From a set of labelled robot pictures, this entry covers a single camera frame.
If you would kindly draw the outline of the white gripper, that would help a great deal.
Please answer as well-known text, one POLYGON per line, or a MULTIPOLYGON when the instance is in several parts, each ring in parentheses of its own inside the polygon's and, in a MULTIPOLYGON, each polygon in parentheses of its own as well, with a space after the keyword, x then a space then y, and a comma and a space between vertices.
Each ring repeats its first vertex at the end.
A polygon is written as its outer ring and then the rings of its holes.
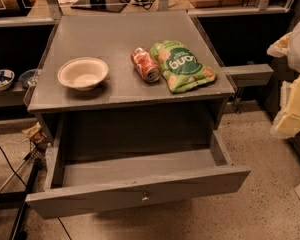
MULTIPOLYGON (((300 21, 294 29, 282 36, 267 49, 276 58, 287 57, 291 69, 300 73, 300 21)), ((280 93, 280 111, 270 133, 279 139, 294 137, 300 132, 300 76, 292 83, 284 81, 280 93)))

